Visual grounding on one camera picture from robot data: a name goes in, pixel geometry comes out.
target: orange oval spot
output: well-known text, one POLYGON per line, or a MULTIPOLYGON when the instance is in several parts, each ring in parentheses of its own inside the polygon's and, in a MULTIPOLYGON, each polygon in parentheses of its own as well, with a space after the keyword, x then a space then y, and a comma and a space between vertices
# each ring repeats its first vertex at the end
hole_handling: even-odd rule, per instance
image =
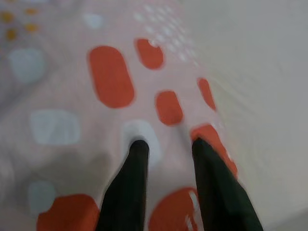
POLYGON ((216 150, 216 152, 219 154, 221 159, 225 162, 234 176, 237 176, 237 167, 235 163, 229 159, 227 150, 221 143, 219 135, 212 125, 205 124, 192 129, 191 138, 193 141, 197 138, 201 138, 208 142, 213 147, 213 149, 216 150))
POLYGON ((194 193, 197 197, 196 189, 184 188, 160 201, 150 217, 149 231, 197 231, 191 193, 194 193))
POLYGON ((90 52, 89 62, 100 101, 111 108, 128 106, 135 91, 123 55, 116 48, 101 46, 90 52))
POLYGON ((171 126, 180 123, 183 111, 174 91, 163 91, 156 97, 156 110, 159 120, 171 126))
POLYGON ((161 68, 164 63, 164 53, 160 47, 153 47, 147 39, 137 39, 136 49, 142 64, 152 70, 161 68))
POLYGON ((36 24, 28 23, 25 25, 25 29, 28 32, 36 32, 39 29, 39 27, 36 24))
POLYGON ((6 39, 8 40, 8 41, 13 41, 13 40, 15 40, 17 38, 17 33, 16 33, 16 31, 14 30, 14 29, 8 29, 7 31, 6 31, 6 39))
POLYGON ((59 197, 49 211, 38 216, 37 231, 94 231, 99 213, 90 196, 59 197))
POLYGON ((198 86, 201 91, 201 94, 203 96, 204 101, 207 103, 207 105, 212 108, 214 111, 216 111, 215 102, 212 96, 211 88, 208 83, 208 81, 205 78, 199 78, 198 79, 198 86))
POLYGON ((0 12, 0 17, 4 23, 10 23, 14 20, 14 15, 8 11, 0 12))
POLYGON ((37 9, 34 9, 34 8, 28 8, 28 9, 25 9, 25 13, 29 15, 33 15, 33 14, 37 14, 38 11, 37 9))

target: polka dot fabric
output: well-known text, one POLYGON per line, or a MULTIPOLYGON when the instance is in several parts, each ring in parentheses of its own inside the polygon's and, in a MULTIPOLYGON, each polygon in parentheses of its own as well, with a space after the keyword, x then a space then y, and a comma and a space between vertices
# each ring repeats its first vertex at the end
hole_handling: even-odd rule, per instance
POLYGON ((150 147, 147 229, 200 230, 192 141, 206 139, 237 170, 177 2, 2 5, 0 81, 12 84, 0 94, 0 160, 10 167, 0 184, 12 193, 1 195, 1 229, 95 230, 138 137, 150 147))

